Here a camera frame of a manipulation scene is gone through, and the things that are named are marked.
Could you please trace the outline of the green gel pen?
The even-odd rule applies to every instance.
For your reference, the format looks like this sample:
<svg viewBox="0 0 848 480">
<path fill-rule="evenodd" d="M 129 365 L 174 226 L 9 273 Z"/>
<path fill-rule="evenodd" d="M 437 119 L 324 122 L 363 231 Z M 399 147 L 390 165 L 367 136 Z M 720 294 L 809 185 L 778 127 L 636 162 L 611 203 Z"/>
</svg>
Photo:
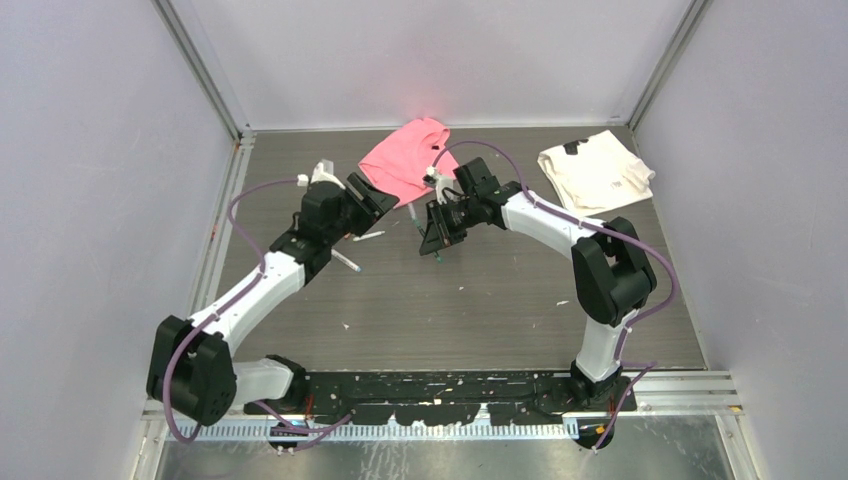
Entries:
<svg viewBox="0 0 848 480">
<path fill-rule="evenodd" d="M 424 227 L 422 226 L 422 224 L 421 224 L 421 222 L 420 222 L 420 220 L 419 220 L 419 218 L 418 218 L 418 215 L 417 215 L 417 213 L 416 213 L 416 209 L 415 209 L 414 205 L 413 205 L 412 203 L 408 203 L 408 204 L 406 205 L 406 208 L 408 209 L 408 212 L 409 212 L 409 214 L 410 214 L 411 221 L 412 221 L 412 223 L 414 224 L 414 226 L 416 227 L 416 229 L 417 229 L 418 233 L 420 234 L 420 236 L 421 236 L 422 238 L 425 238 L 425 237 L 426 237 L 426 232 L 425 232 L 425 229 L 424 229 Z M 434 258 L 435 258 L 435 260 L 436 260 L 439 264 L 441 264 L 441 263 L 443 262 L 443 259 L 442 259 L 442 257 L 440 256 L 440 254 L 439 254 L 438 252 L 432 252 L 432 253 L 431 253 L 431 256 L 432 256 L 432 257 L 434 257 Z"/>
</svg>

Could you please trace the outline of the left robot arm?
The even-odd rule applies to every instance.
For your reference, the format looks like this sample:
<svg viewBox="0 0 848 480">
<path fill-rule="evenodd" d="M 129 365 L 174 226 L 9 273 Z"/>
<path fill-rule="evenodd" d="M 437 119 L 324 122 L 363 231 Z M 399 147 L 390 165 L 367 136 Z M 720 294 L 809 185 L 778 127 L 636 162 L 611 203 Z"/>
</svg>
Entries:
<svg viewBox="0 0 848 480">
<path fill-rule="evenodd" d="M 305 188 L 300 208 L 258 265 L 207 307 L 187 319 L 169 316 L 157 327 L 146 391 L 170 413 L 211 426 L 233 405 L 271 401 L 294 413 L 306 403 L 297 364 L 273 355 L 236 362 L 234 354 L 255 327 L 331 261 L 340 240 L 366 234 L 399 199 L 358 173 L 344 181 L 318 173 L 296 182 Z"/>
</svg>

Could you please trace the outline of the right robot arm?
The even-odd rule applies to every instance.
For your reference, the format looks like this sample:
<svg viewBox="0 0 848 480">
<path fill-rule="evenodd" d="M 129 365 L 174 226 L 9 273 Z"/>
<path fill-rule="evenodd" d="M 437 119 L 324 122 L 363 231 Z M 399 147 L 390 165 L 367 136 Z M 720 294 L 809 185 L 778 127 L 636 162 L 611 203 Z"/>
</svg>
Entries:
<svg viewBox="0 0 848 480">
<path fill-rule="evenodd" d="M 587 322 L 566 382 L 568 400 L 585 409 L 600 407 L 621 375 L 617 349 L 625 324 L 657 285 L 646 253 L 623 239 L 635 235 L 633 225 L 621 217 L 606 223 L 567 220 L 563 210 L 519 182 L 501 183 L 480 158 L 451 176 L 429 166 L 423 182 L 437 197 L 426 205 L 420 255 L 459 244 L 471 227 L 486 224 L 533 238 L 570 261 Z"/>
</svg>

